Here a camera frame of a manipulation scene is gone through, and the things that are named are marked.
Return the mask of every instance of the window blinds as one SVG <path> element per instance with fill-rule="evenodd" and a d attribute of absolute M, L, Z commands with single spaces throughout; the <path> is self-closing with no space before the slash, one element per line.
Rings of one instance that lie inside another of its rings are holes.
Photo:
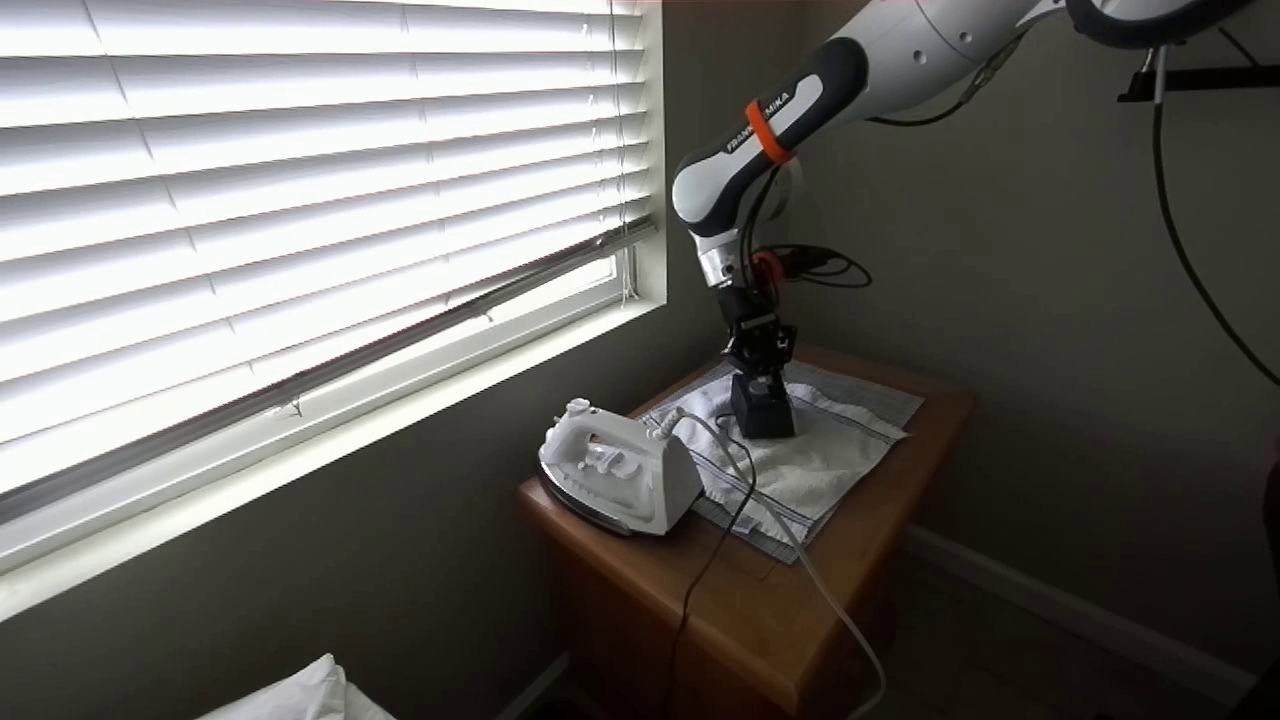
<path fill-rule="evenodd" d="M 4 0 L 0 496 L 648 220 L 640 4 Z"/>

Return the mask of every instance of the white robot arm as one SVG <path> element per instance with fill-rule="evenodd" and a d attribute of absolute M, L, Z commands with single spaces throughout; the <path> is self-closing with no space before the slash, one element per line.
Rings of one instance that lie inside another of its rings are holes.
<path fill-rule="evenodd" d="M 1156 48 L 1212 28 L 1248 0 L 868 0 L 720 152 L 680 168 L 672 208 L 732 328 L 744 436 L 792 436 L 780 368 L 796 332 L 776 320 L 740 240 L 740 200 L 768 168 L 844 116 L 888 116 L 984 68 L 1020 32 L 1068 12 L 1080 36 Z"/>

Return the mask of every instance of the wooden side table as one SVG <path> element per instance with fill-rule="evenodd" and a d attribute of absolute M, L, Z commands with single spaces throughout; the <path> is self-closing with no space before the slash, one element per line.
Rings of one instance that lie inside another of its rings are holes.
<path fill-rule="evenodd" d="M 868 624 L 888 556 L 976 396 L 820 348 L 804 348 L 800 360 L 924 396 L 912 436 L 836 504 L 808 544 L 832 596 Z M 716 524 L 684 516 L 672 536 L 624 540 L 560 508 L 540 480 L 520 484 L 520 504 L 556 548 L 572 628 L 568 680 L 604 716 L 660 716 L 672 656 L 672 716 L 848 716 L 856 708 L 864 660 L 800 568 L 732 536 L 700 580 L 672 652 L 684 592 L 720 536 Z"/>

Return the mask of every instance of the towel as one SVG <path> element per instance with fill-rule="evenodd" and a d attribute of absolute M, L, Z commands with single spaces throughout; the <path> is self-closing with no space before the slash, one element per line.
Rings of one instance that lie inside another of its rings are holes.
<path fill-rule="evenodd" d="M 316 664 L 240 696 L 200 720 L 392 720 L 348 672 L 324 652 Z"/>
<path fill-rule="evenodd" d="M 696 420 L 680 420 L 676 436 L 692 452 L 704 496 L 720 504 L 720 512 L 740 508 L 748 468 L 756 468 L 756 496 L 740 512 L 736 532 L 764 532 L 768 540 L 788 544 L 788 532 L 776 524 L 780 516 L 792 536 L 808 544 L 840 496 L 908 436 L 904 424 L 920 400 L 812 364 L 792 364 L 788 376 L 796 436 L 744 440 L 732 424 L 728 372 L 712 372 L 676 400 L 680 412 L 700 416 L 716 432 Z"/>

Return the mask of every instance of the white object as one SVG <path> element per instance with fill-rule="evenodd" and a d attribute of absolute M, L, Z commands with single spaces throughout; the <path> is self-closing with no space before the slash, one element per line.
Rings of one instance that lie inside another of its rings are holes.
<path fill-rule="evenodd" d="M 840 116 L 884 116 L 920 104 L 1016 40 L 1036 20 L 1032 8 L 1032 0 L 872 0 L 768 100 L 768 128 L 788 148 L 800 148 Z M 764 176 L 768 164 L 760 156 L 764 144 L 744 132 L 720 152 L 684 164 L 672 180 L 672 208 L 692 232 L 708 288 L 740 280 L 736 204 Z"/>
<path fill-rule="evenodd" d="M 720 424 L 724 416 L 720 432 L 752 452 L 756 500 L 740 512 L 740 532 L 764 532 L 776 544 L 788 544 L 788 532 L 776 516 L 788 520 L 792 536 L 808 540 L 840 504 L 840 496 L 856 488 L 892 452 L 896 440 L 908 436 L 904 424 L 920 408 L 916 396 L 844 380 L 812 364 L 788 364 L 788 376 L 796 416 L 796 436 L 788 440 L 744 440 L 732 428 L 728 376 L 712 376 L 676 400 L 680 412 L 708 424 Z M 748 492 L 744 476 L 736 472 L 744 472 L 748 460 L 736 456 L 732 468 L 724 460 L 724 440 L 704 432 L 700 424 L 676 424 L 676 436 L 700 460 L 696 472 L 708 500 L 716 500 L 724 512 L 736 512 Z"/>
<path fill-rule="evenodd" d="M 692 460 L 672 424 L 640 424 L 572 400 L 540 444 L 548 480 L 624 532 L 664 536 L 696 500 Z"/>
<path fill-rule="evenodd" d="M 240 696 L 200 720 L 392 720 L 392 712 L 348 684 L 348 672 L 332 656 L 320 656 L 296 676 Z"/>
<path fill-rule="evenodd" d="M 1116 24 L 1156 24 L 1164 16 L 1188 12 L 1196 0 L 1092 0 L 1096 12 Z"/>

